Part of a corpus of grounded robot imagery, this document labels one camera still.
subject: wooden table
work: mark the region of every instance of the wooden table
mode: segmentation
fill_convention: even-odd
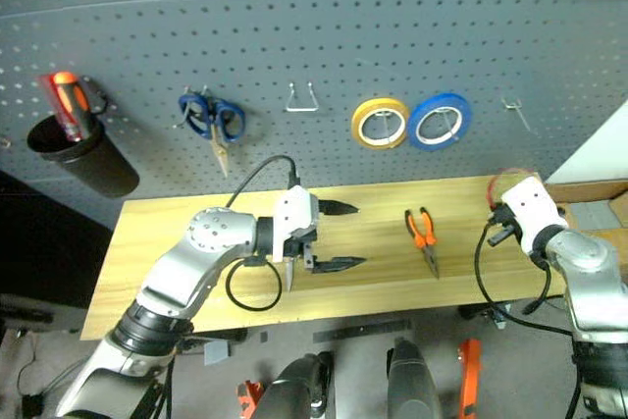
[[[321,215],[314,253],[320,260],[354,255],[362,265],[337,274],[312,275],[301,262],[294,266],[292,292],[284,292],[270,311],[251,313],[232,305],[225,295],[224,271],[218,286],[194,318],[196,331],[239,328],[290,321],[380,313],[431,306],[482,302],[473,275],[473,251],[489,210],[488,177],[408,183],[378,183],[311,189],[320,198],[351,203],[360,212]],[[242,194],[236,211],[271,216],[280,191]],[[182,236],[199,210],[221,206],[227,195],[127,201],[109,246],[81,334],[103,337],[130,305],[154,262]],[[407,233],[403,211],[419,215],[426,206],[439,239],[441,278],[436,280]],[[284,273],[283,264],[279,267]],[[482,271],[495,299],[536,296],[544,274],[522,253],[514,238],[496,248],[485,246]],[[562,292],[553,277],[550,293]],[[234,277],[235,295],[248,304],[267,304],[276,282],[266,268],[241,268]]]

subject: gray pegboard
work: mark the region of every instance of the gray pegboard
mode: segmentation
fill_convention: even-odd
[[[103,121],[141,175],[130,198],[228,192],[275,153],[296,158],[308,186],[513,165],[546,177],[624,99],[626,12],[626,0],[1,0],[0,135],[12,145],[0,150],[0,167],[115,223],[120,200],[26,147],[28,130],[49,113],[36,76],[69,69],[96,78],[118,104]],[[284,112],[291,80],[303,105],[313,81],[319,112]],[[227,180],[207,141],[171,128],[188,84],[246,109]],[[412,108],[448,90],[474,111],[469,133],[448,149],[405,142],[372,151],[350,137],[366,98],[391,95]],[[502,96],[522,100],[534,133],[503,110]],[[284,179],[270,170],[251,189]]]

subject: orange-handled pliers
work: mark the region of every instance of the orange-handled pliers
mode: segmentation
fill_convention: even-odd
[[[434,223],[428,210],[421,207],[421,217],[423,218],[423,225],[425,226],[426,234],[423,236],[416,228],[414,217],[410,210],[405,210],[405,226],[408,228],[408,232],[414,239],[414,245],[423,251],[423,257],[430,266],[432,273],[438,279],[439,275],[439,263],[436,258],[436,251],[434,246],[436,245],[436,237],[434,236]]]

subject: black pen holder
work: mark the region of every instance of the black pen holder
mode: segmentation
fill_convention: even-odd
[[[48,117],[30,130],[27,143],[43,159],[57,163],[109,198],[131,193],[139,184],[139,175],[111,142],[98,120],[87,139],[71,142],[55,117]]]

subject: blue tape roll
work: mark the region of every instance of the blue tape roll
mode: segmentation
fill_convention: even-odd
[[[451,123],[451,131],[437,138],[421,136],[419,130],[428,116],[434,115],[437,110],[446,109],[456,114],[456,120]],[[438,151],[451,146],[467,133],[471,123],[471,106],[463,97],[455,93],[441,93],[416,106],[408,120],[408,138],[410,143],[425,151]]]

